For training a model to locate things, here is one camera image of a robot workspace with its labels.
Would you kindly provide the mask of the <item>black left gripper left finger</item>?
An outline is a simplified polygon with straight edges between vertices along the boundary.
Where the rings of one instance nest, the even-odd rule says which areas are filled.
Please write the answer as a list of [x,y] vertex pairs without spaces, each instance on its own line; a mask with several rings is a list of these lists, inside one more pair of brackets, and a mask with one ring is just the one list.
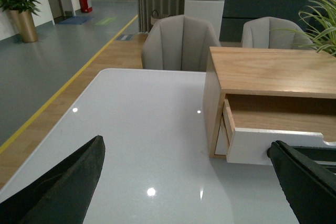
[[1,223],[83,223],[106,147],[97,135],[1,203]]

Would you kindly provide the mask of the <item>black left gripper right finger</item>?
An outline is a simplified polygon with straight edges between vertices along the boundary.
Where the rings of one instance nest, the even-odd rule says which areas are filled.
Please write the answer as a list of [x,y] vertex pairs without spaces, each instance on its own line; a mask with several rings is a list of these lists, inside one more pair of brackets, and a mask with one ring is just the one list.
[[299,223],[335,223],[335,174],[280,162],[274,170]]

